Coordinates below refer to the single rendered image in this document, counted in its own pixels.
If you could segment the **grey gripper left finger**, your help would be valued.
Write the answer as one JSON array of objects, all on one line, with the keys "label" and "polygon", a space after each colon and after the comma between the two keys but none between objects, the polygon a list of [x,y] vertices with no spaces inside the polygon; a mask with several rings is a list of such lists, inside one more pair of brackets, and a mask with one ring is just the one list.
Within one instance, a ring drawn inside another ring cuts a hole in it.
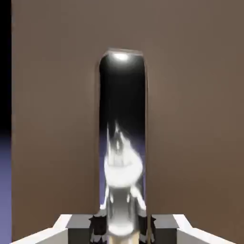
[{"label": "grey gripper left finger", "polygon": [[10,244],[107,244],[106,213],[61,214],[53,227]]}]

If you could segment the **shiny dark metal handle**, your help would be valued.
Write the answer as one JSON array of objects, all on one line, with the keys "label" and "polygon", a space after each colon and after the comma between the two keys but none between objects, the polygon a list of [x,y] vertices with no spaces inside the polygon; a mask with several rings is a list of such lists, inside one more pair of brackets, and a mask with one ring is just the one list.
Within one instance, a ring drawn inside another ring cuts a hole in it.
[{"label": "shiny dark metal handle", "polygon": [[142,52],[110,49],[99,64],[101,244],[148,244],[146,70]]}]

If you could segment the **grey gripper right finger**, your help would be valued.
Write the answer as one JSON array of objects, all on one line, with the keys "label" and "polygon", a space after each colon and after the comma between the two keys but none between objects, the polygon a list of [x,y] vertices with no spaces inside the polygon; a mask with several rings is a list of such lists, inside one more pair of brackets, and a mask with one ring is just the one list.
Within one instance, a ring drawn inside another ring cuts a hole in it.
[{"label": "grey gripper right finger", "polygon": [[139,244],[236,244],[192,227],[183,214],[139,215]]}]

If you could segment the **brown cabinet door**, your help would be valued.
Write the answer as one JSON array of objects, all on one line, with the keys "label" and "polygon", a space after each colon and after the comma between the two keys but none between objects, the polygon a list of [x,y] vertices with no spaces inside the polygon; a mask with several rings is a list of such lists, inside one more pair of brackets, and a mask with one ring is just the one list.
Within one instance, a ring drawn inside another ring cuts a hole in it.
[{"label": "brown cabinet door", "polygon": [[141,50],[147,206],[244,244],[244,0],[12,0],[12,239],[98,208],[97,63]]}]

